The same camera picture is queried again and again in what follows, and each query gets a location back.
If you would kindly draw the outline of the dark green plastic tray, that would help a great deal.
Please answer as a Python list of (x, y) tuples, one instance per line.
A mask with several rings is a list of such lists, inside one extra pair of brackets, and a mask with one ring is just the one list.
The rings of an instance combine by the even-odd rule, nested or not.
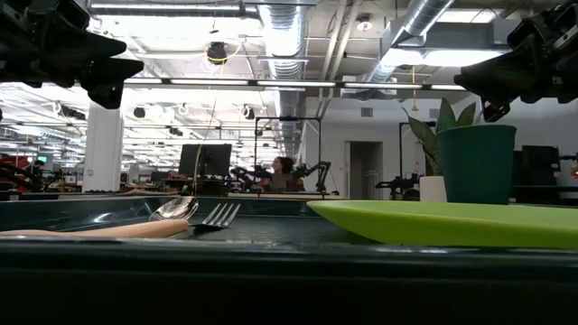
[(0, 203), (0, 325), (578, 325), (578, 251), (386, 246), (299, 200), (108, 238), (162, 197)]

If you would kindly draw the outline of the fork with wooden handle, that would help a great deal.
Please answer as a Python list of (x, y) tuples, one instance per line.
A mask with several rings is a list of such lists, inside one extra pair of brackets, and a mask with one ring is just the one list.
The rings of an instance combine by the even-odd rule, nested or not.
[[(219, 203), (201, 223), (192, 227), (201, 233), (228, 228), (240, 208), (240, 203)], [(167, 238), (187, 231), (190, 226), (189, 219), (172, 219), (82, 231), (9, 230), (1, 231), (0, 237)]]

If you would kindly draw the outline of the black computer monitor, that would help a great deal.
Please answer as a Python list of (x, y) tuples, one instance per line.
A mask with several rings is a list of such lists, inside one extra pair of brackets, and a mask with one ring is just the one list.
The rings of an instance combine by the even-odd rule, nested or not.
[(231, 144), (184, 144), (179, 161), (179, 174), (225, 176), (229, 172)]

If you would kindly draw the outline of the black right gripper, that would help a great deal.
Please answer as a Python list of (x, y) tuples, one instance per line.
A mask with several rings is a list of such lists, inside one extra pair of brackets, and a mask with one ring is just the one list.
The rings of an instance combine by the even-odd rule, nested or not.
[(483, 98), (487, 123), (510, 111), (509, 102), (578, 99), (578, 1), (565, 1), (522, 19), (508, 36), (511, 52), (470, 66), (453, 77), (456, 85)]

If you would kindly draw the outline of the snake plant in white pot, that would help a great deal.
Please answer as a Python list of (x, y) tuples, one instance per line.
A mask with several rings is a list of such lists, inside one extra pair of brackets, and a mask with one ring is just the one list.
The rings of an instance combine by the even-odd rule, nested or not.
[(456, 116), (450, 102), (443, 98), (434, 128), (426, 122), (411, 117), (403, 109), (409, 127), (422, 146), (425, 159), (429, 163), (432, 174), (419, 179), (420, 201), (447, 202), (445, 182), (443, 178), (442, 156), (437, 135), (456, 127), (471, 126), (476, 115), (476, 104), (470, 103)]

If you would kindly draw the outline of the dark green cup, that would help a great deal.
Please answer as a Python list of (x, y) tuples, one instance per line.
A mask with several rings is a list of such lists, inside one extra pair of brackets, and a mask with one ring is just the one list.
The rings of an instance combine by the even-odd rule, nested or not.
[(516, 133), (512, 125), (494, 124), (461, 126), (439, 133), (447, 200), (507, 204)]

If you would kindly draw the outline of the silver ribbed ceiling duct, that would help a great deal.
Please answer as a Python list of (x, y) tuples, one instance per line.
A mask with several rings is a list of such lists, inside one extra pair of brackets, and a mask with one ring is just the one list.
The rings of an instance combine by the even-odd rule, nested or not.
[[(307, 10), (297, 5), (259, 5), (263, 23), (266, 55), (276, 58), (268, 61), (269, 78), (277, 81), (303, 79)], [(275, 109), (278, 116), (304, 116), (304, 92), (277, 90)], [(284, 155), (296, 157), (301, 145), (303, 122), (280, 122), (280, 138)]]

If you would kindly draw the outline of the spoon with orange handle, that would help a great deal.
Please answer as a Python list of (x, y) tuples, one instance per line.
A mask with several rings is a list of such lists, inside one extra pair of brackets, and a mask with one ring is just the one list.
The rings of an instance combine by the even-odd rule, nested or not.
[(183, 196), (163, 204), (155, 210), (148, 218), (148, 221), (161, 221), (172, 219), (188, 220), (199, 207), (199, 201), (192, 196)]

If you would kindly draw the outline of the linear ceiling light strip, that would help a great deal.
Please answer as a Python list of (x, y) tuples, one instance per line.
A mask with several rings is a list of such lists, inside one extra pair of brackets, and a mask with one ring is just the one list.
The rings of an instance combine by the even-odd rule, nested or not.
[(180, 87), (221, 87), (221, 88), (345, 88), (376, 90), (420, 90), (420, 91), (465, 91), (465, 88), (453, 84), (425, 83), (370, 83), (345, 81), (277, 80), (277, 79), (168, 79), (168, 78), (131, 78), (125, 81), (127, 86), (156, 88), (161, 86)]

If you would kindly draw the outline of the silver slanted ceiling duct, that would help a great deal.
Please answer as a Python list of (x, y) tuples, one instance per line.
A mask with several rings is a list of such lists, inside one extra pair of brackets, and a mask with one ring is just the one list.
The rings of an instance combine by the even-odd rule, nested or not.
[(367, 73), (358, 75), (356, 81), (385, 83), (394, 71), (403, 65), (409, 65), (410, 59), (420, 54), (399, 49), (423, 48), (427, 33), (451, 7), (455, 0), (411, 0), (404, 15), (387, 23), (379, 39), (378, 59)]

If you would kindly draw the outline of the seated person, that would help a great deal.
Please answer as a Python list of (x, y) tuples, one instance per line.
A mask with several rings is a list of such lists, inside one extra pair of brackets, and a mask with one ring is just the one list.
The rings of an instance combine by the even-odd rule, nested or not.
[(293, 168), (294, 161), (291, 158), (276, 157), (273, 161), (274, 173), (268, 182), (268, 189), (273, 192), (303, 191), (303, 181), (293, 176)]

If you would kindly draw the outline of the black ceiling device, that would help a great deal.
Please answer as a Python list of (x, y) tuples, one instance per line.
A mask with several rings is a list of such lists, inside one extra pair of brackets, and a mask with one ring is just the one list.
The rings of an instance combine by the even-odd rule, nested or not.
[(226, 44), (224, 42), (212, 42), (206, 51), (206, 57), (213, 65), (224, 65), (228, 60)]

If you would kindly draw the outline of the distant person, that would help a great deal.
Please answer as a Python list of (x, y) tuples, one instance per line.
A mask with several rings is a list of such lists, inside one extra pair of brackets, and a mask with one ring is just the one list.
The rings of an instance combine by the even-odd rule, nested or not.
[(26, 171), (33, 175), (33, 177), (30, 179), (32, 184), (32, 192), (42, 191), (44, 188), (44, 181), (42, 178), (43, 167), (44, 162), (41, 160), (36, 160), (26, 168)]

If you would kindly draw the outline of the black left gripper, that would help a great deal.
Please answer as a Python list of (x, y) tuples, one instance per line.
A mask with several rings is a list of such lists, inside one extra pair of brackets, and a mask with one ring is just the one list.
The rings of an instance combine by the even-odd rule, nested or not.
[(125, 81), (144, 64), (109, 58), (126, 44), (87, 32), (88, 25), (88, 12), (75, 0), (0, 0), (0, 83), (79, 83), (93, 102), (120, 108)]

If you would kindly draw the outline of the lime green plate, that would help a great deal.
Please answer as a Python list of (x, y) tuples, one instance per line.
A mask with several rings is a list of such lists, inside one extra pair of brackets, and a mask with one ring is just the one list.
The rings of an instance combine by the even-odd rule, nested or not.
[(383, 244), (578, 249), (578, 209), (402, 200), (315, 200), (331, 223)]

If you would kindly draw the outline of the white building column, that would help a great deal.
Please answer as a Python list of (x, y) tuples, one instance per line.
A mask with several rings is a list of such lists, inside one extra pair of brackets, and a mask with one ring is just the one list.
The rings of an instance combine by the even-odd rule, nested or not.
[(120, 109), (89, 103), (83, 191), (120, 189), (123, 134), (124, 118)]

